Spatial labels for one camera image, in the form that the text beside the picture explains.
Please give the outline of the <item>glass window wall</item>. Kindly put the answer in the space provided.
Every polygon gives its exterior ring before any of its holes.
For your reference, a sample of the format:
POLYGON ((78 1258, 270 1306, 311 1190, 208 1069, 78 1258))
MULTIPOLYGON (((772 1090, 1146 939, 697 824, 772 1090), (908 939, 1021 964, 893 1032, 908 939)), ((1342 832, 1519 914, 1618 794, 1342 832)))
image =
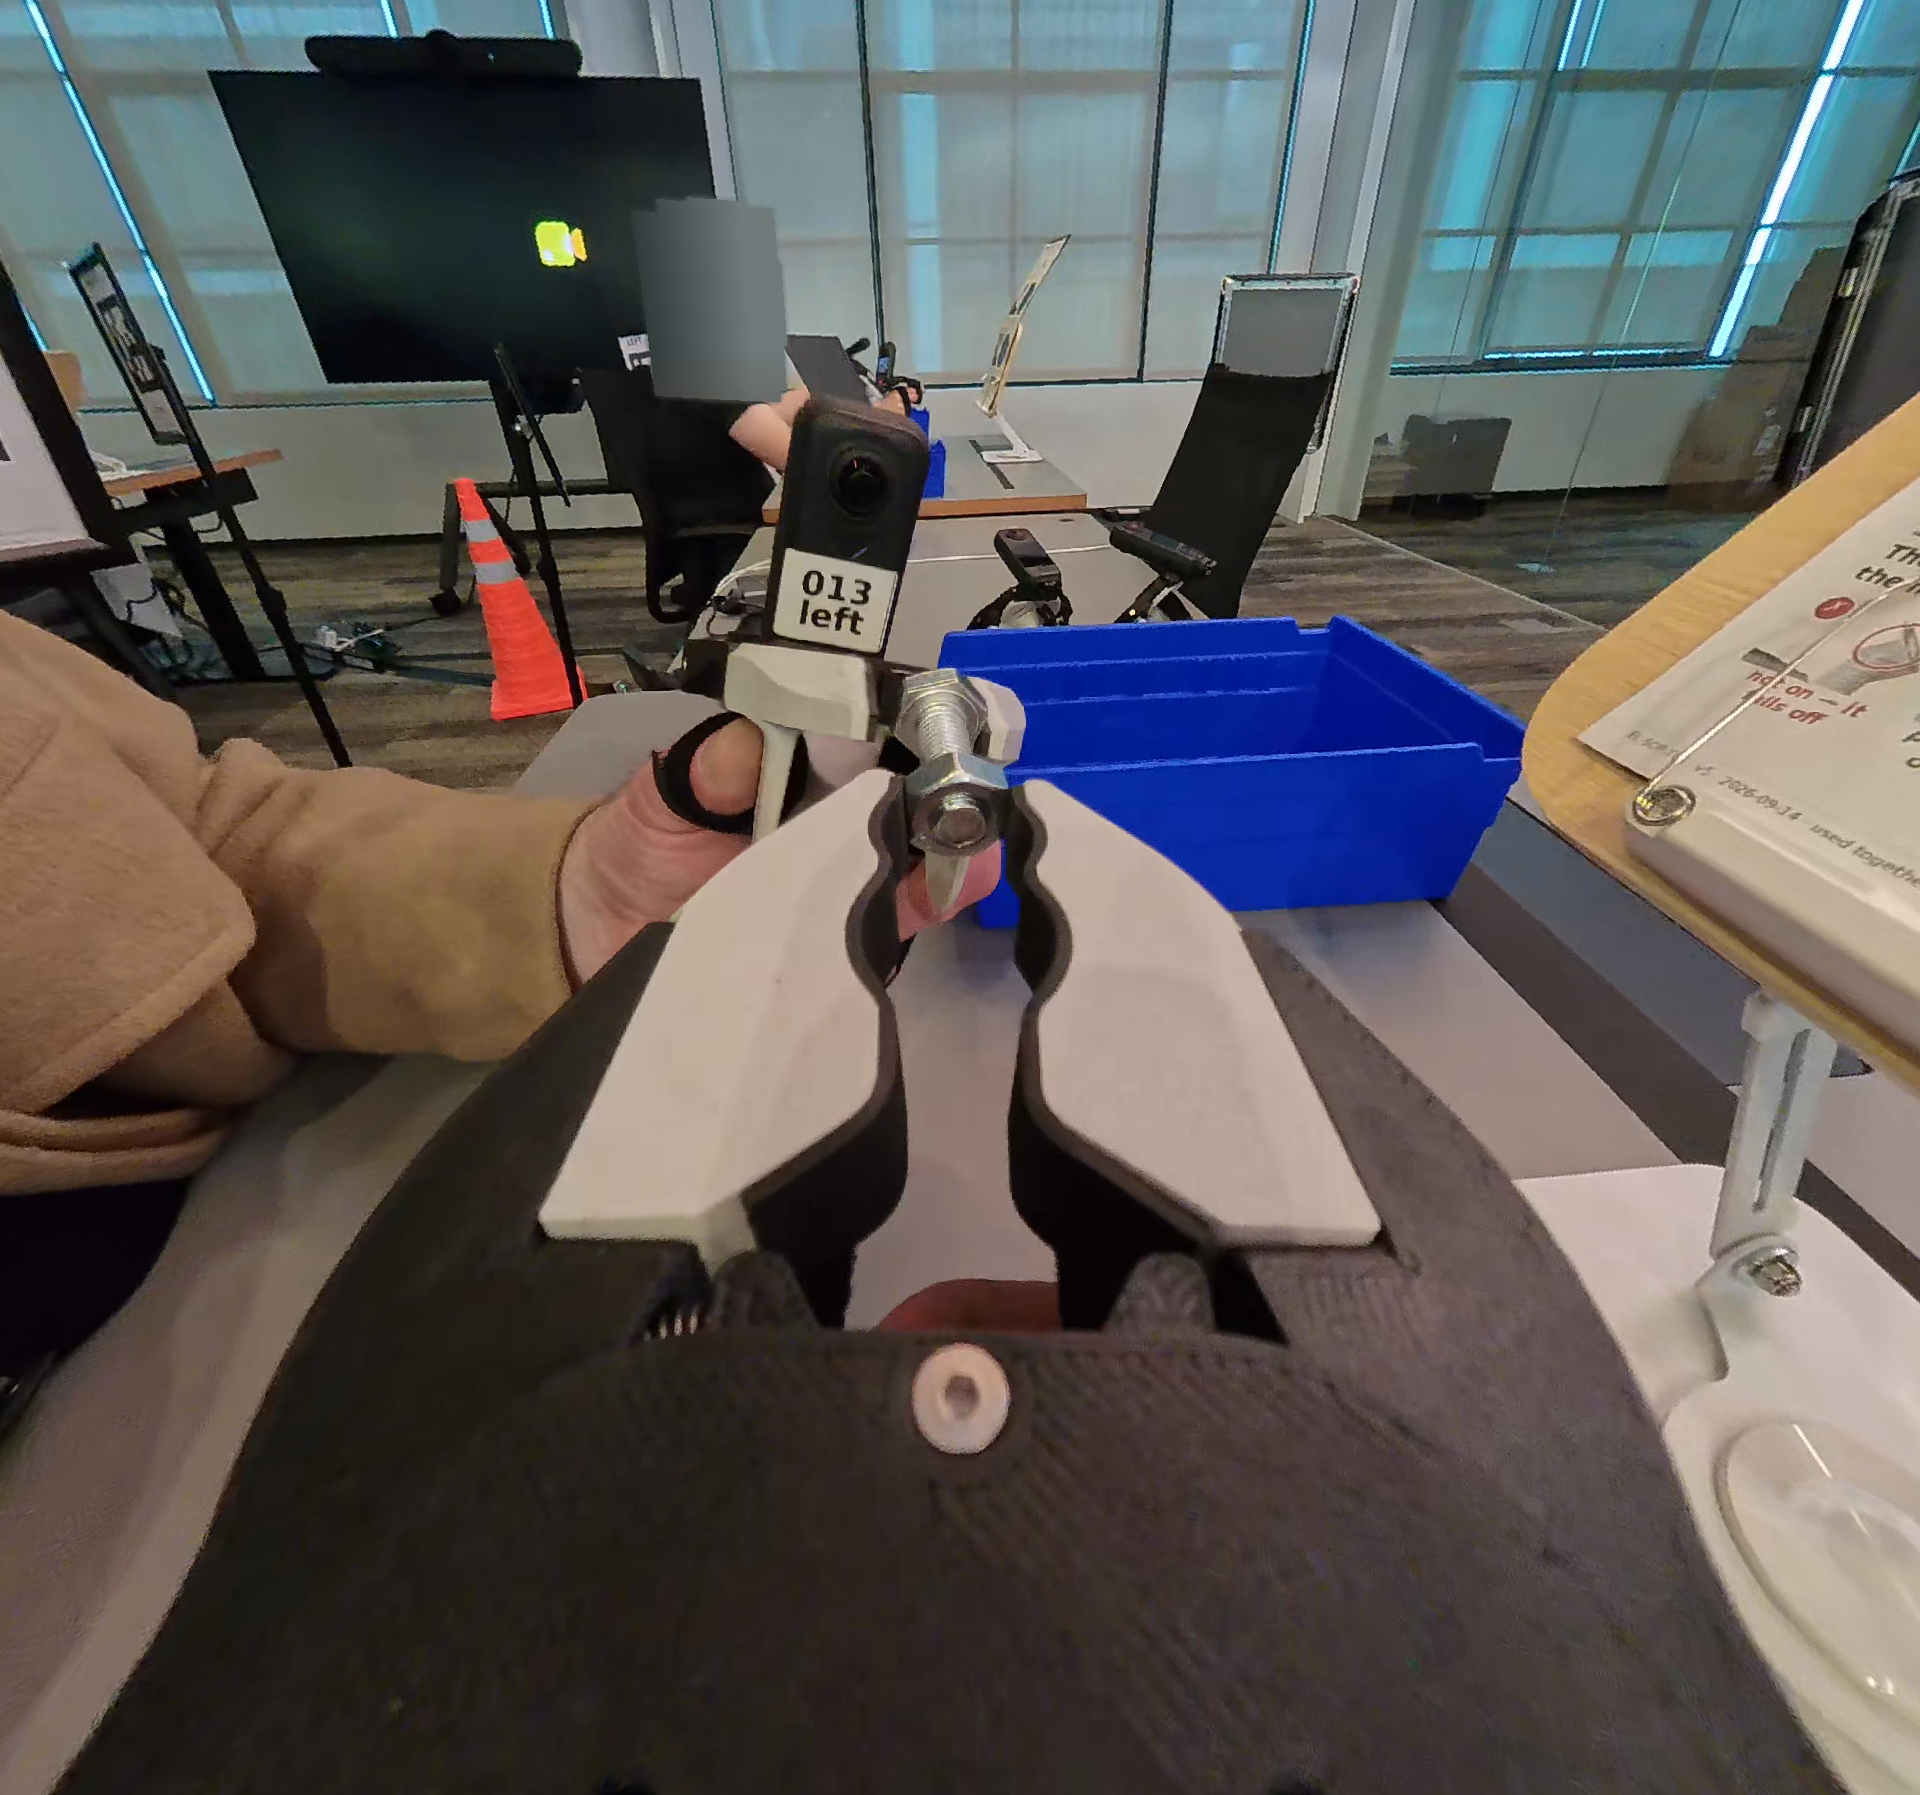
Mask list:
MULTIPOLYGON (((586 41, 586 0, 3 0, 3 251, 49 342, 103 238, 202 400, 317 396, 210 74, 345 34, 586 41)), ((1311 251, 1346 0, 693 0, 788 321, 971 383, 1045 238, 1021 370, 1204 370, 1230 269, 1311 251)), ((1914 0, 1469 0, 1397 372, 1732 363, 1914 160, 1914 0)))

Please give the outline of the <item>person's black inner garment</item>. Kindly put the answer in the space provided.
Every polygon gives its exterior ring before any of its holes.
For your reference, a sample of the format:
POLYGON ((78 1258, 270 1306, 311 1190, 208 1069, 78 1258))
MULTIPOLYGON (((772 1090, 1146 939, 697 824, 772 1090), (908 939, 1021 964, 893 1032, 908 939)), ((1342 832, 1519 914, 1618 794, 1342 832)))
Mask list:
POLYGON ((150 1281, 189 1181, 0 1197, 0 1435, 150 1281))

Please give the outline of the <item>black television screen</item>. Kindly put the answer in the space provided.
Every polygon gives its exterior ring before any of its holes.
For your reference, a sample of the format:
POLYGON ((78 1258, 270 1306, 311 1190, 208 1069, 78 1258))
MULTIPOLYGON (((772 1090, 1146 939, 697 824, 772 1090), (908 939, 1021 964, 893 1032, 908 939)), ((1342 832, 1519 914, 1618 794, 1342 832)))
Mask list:
POLYGON ((632 221, 711 197, 699 82, 210 74, 331 388, 562 389, 642 335, 632 221))

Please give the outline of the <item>long blue plastic bin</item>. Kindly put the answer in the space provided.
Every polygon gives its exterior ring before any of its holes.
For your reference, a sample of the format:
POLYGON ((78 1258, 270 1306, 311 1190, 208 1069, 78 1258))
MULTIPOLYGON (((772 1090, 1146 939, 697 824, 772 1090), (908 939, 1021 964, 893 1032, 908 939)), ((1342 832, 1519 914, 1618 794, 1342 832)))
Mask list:
POLYGON ((1230 910, 1438 902, 1519 776, 1527 722, 1355 618, 946 631, 1021 705, 1050 783, 1230 910))

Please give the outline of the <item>person's left hand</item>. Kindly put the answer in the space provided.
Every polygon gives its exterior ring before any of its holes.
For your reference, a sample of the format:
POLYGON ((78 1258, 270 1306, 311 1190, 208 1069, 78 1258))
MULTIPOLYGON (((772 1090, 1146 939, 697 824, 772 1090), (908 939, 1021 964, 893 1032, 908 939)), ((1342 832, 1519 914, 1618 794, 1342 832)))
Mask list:
POLYGON ((570 833, 558 921, 573 987, 642 931, 671 921, 755 833, 761 733, 715 715, 570 833))

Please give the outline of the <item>small black device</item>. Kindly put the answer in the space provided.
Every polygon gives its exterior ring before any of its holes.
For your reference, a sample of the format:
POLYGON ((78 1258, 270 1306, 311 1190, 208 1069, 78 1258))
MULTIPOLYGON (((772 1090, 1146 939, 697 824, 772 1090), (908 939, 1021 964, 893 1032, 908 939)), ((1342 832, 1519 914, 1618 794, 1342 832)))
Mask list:
POLYGON ((972 610, 971 631, 1072 626, 1064 570, 1030 530, 998 530, 991 547, 1009 576, 1009 590, 972 610))

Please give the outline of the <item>person's beige coat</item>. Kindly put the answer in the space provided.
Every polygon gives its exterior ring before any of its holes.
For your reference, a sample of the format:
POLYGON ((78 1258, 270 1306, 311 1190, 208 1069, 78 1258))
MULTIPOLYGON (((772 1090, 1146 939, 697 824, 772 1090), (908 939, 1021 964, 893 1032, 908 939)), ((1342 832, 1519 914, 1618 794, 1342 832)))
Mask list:
POLYGON ((300 1061, 235 993, 202 763, 181 708, 3 618, 3 1197, 189 1177, 300 1061))

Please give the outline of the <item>black controller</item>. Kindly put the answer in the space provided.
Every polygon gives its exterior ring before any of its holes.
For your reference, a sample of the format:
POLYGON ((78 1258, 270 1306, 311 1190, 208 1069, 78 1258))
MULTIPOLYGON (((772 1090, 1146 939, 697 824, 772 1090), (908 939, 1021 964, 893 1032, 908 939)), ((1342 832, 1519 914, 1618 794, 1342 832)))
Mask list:
POLYGON ((1109 545, 1122 557, 1146 563, 1156 580, 1170 584, 1196 584, 1208 576, 1214 576, 1214 557, 1208 557, 1204 547, 1187 547, 1162 530, 1149 530, 1146 522, 1109 522, 1109 545))

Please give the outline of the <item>small wood-top table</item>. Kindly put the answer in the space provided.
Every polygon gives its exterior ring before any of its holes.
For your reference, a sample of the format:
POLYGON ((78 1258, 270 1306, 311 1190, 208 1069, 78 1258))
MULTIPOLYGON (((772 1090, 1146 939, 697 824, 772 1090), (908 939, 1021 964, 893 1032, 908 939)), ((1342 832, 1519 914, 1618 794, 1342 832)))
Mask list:
POLYGON ((236 457, 215 457, 208 469, 161 462, 103 485, 109 534, 111 540, 158 534, 227 683, 293 683, 297 674, 287 657, 287 641, 293 641, 287 598, 280 584, 270 584, 270 570, 236 516, 247 505, 256 505, 252 469, 264 469, 264 462, 281 462, 281 453, 256 450, 236 457), (252 580, 252 602, 274 629, 274 650, 256 647, 243 610, 227 598, 227 584, 219 580, 210 540, 202 540, 198 522, 215 522, 226 534, 226 547, 243 563, 252 580))

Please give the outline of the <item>black tripod stand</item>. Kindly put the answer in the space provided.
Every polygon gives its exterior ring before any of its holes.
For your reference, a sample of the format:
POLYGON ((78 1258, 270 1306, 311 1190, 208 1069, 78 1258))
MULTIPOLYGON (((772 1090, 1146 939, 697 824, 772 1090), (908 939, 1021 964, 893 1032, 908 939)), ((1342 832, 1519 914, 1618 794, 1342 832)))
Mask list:
POLYGON ((573 629, 570 629, 570 610, 567 610, 562 563, 558 563, 551 530, 545 516, 549 500, 570 505, 567 470, 558 469, 558 453, 545 436, 545 423, 536 414, 536 400, 522 383, 522 370, 515 370, 508 342, 494 342, 494 370, 497 370, 494 408, 497 408, 497 423, 508 436, 515 500, 524 500, 530 522, 536 522, 536 557, 540 557, 540 580, 549 593, 551 631, 558 631, 558 647, 567 660, 570 708, 578 708, 586 702, 586 686, 585 686, 578 657, 573 657, 573 629))

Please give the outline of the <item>small marker board on tripod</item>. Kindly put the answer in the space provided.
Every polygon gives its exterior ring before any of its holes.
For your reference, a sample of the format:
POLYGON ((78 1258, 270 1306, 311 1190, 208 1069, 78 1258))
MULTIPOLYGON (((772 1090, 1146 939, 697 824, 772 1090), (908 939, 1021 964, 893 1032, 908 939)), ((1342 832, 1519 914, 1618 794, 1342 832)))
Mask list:
POLYGON ((161 444, 185 444, 189 450, 189 457, 198 469, 198 482, 208 485, 208 500, 219 512, 219 522, 227 530, 227 545, 236 547, 236 557, 247 567, 252 593, 256 593, 256 602, 259 602, 259 610, 264 610, 264 618, 274 629, 274 641, 280 641, 280 650, 281 650, 281 660, 287 660, 287 667, 293 667, 293 680, 300 686, 300 702, 305 702, 311 718, 325 733, 325 745, 326 745, 331 763, 348 769, 348 745, 345 745, 345 736, 342 736, 342 727, 335 727, 335 718, 331 718, 331 708, 325 702, 325 683, 317 683, 305 647, 297 641, 297 629, 293 629, 293 616, 287 616, 287 598, 280 593, 280 584, 270 584, 270 576, 264 576, 264 567, 259 567, 259 557, 252 547, 252 534, 247 534, 247 525, 236 516, 235 488, 219 478, 219 469, 210 462, 208 441, 192 425, 192 414, 189 414, 189 402, 181 396, 181 383, 176 383, 176 372, 167 363, 167 352, 142 335, 142 330, 141 330, 141 321, 132 309, 132 296, 125 296, 123 279, 111 273, 109 251, 98 241, 85 246, 85 258, 78 258, 69 264, 69 273, 70 273, 78 290, 80 290, 93 330, 103 331, 109 355, 123 370, 123 378, 132 388, 132 400, 134 400, 141 418, 150 423, 150 432, 161 444))

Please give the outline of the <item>steel hex bolt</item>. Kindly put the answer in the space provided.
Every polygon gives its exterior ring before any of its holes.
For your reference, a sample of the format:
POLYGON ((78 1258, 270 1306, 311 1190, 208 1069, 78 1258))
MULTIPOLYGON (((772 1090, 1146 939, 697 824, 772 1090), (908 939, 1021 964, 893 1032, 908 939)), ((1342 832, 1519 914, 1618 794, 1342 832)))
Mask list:
POLYGON ((981 708, 972 702, 972 680, 951 667, 908 674, 897 686, 893 739, 901 745, 901 773, 964 776, 1004 784, 999 773, 972 763, 972 733, 981 708))

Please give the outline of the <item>orange traffic cone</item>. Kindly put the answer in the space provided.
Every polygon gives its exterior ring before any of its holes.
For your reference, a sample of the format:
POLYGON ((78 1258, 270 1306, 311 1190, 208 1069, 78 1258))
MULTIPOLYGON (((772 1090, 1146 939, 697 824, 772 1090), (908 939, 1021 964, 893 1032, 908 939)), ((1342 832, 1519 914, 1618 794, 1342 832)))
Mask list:
POLYGON ((465 545, 473 590, 494 657, 494 722, 570 715, 586 702, 578 666, 549 629, 524 576, 477 482, 455 482, 455 508, 465 545))

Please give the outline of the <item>steel hex nut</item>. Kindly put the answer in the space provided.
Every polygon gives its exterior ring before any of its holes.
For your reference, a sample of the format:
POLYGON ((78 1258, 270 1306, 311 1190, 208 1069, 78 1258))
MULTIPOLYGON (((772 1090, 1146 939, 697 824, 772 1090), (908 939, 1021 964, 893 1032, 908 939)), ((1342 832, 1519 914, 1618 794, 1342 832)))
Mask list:
POLYGON ((972 856, 1004 833, 1004 769, 981 756, 924 759, 908 783, 908 832, 924 856, 972 856))

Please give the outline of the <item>grey desk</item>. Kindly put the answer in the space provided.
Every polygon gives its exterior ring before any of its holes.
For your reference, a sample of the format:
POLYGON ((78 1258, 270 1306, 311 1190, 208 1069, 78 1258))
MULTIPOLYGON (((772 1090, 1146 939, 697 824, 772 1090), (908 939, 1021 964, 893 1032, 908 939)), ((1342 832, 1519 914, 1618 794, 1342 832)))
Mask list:
MULTIPOLYGON (((1443 902, 1263 910, 1510 1177, 1717 1156, 1750 980, 1561 844, 1515 784, 1443 902)), ((1009 934, 937 931, 897 985, 911 1181, 860 1248, 852 1313, 927 1281, 1019 1281, 1045 1252, 1004 1197, 1009 934)), ((65 1361, 3 1439, 3 1792, 49 1792, 181 1575, 311 1302, 478 1062, 317 1061, 189 1187, 142 1286, 65 1361)))

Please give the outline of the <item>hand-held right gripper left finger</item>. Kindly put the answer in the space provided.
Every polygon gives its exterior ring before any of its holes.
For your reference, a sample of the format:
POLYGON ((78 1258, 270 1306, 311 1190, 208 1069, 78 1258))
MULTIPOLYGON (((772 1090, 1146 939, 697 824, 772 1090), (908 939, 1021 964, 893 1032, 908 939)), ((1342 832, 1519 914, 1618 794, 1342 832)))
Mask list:
POLYGON ((778 1252, 845 1326, 859 1248, 908 1193, 901 783, 864 773, 718 870, 647 985, 540 1206, 549 1237, 778 1252))

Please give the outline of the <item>fiducial marker sign board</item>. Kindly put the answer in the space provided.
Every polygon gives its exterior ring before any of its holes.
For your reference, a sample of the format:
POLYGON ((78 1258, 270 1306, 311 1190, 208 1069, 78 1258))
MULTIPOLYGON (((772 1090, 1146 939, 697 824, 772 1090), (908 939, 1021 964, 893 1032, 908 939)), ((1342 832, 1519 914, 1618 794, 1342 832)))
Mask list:
POLYGON ((80 563, 98 553, 98 482, 59 378, 26 325, 15 279, 0 273, 0 557, 80 563))

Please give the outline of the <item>black video bar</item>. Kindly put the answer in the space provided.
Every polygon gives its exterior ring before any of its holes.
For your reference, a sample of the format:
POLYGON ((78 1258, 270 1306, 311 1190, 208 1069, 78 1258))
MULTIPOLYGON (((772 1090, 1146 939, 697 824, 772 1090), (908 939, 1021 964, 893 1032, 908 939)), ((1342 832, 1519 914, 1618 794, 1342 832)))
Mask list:
POLYGON ((335 82, 573 82, 570 34, 311 34, 305 60, 335 82))

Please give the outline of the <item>grey bench seat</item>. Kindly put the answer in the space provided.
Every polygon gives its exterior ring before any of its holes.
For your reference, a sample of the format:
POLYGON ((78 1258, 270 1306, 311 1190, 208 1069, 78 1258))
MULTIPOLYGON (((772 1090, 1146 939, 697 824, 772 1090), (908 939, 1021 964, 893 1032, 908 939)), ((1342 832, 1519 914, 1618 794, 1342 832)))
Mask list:
POLYGON ((1464 512, 1493 500, 1510 418, 1415 414, 1398 436, 1379 436, 1363 505, 1464 512))

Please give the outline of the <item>grey table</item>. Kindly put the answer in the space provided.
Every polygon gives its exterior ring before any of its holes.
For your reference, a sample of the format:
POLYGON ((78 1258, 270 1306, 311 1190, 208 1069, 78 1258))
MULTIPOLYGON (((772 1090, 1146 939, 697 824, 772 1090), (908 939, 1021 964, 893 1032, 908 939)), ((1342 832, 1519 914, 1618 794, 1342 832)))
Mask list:
POLYGON ((998 530, 1030 530, 1064 570, 1072 626, 1122 626, 1122 610, 1156 580, 1109 545, 1109 522, 1138 512, 1066 516, 937 516, 920 522, 901 570, 788 553, 778 567, 768 530, 721 580, 697 637, 788 650, 838 650, 889 666, 937 666, 943 641, 964 631, 1009 576, 991 547, 998 530))

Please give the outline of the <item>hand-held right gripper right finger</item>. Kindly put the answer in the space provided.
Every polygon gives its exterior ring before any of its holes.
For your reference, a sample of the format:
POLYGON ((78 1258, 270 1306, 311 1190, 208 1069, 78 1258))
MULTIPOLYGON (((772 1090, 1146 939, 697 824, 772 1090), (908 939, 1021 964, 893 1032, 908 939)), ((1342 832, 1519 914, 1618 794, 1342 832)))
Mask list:
POLYGON ((1009 1190, 1053 1252, 1064 1327, 1103 1327, 1149 1258, 1204 1298, 1270 1252, 1363 1252, 1383 1211, 1243 926, 1050 783, 1012 791, 1004 875, 1028 985, 1009 1190))

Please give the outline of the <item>silver framed panel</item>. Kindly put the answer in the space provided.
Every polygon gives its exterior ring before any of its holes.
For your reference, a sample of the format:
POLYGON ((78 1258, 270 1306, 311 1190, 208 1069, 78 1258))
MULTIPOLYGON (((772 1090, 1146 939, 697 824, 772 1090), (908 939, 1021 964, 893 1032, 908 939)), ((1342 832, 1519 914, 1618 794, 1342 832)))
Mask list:
POLYGON ((1317 383, 1304 453, 1322 450, 1355 296, 1358 273, 1221 279, 1213 363, 1248 378, 1317 383))

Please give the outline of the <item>person's left forearm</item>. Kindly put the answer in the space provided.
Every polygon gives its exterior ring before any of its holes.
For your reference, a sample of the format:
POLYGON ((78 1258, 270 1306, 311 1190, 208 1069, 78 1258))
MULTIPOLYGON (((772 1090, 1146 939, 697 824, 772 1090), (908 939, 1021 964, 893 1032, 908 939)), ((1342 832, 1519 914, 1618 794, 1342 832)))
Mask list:
POLYGON ((573 993, 562 864, 585 823, 585 801, 300 773, 227 739, 198 833, 252 910, 247 1018, 280 1050, 515 1056, 573 993))

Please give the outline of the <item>clear sign stand white base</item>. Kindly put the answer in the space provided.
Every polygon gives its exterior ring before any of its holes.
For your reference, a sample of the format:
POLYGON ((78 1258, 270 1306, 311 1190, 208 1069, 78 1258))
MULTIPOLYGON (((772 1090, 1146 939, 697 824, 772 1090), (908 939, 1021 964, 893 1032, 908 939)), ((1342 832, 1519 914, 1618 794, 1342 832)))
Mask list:
POLYGON ((1914 1298, 1797 1206, 1834 1037, 1747 1003, 1728 1169, 1527 1181, 1612 1326, 1702 1545, 1850 1792, 1920 1786, 1914 1298))

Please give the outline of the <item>black office chair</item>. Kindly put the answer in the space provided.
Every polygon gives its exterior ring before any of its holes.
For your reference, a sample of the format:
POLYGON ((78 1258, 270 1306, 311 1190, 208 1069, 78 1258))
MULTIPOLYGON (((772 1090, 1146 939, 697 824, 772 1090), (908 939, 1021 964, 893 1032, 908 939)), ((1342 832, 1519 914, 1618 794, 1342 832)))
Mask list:
POLYGON ((647 610, 693 626, 711 602, 699 508, 671 470, 668 414, 642 370, 578 370, 585 402, 616 493, 637 505, 647 545, 647 610))

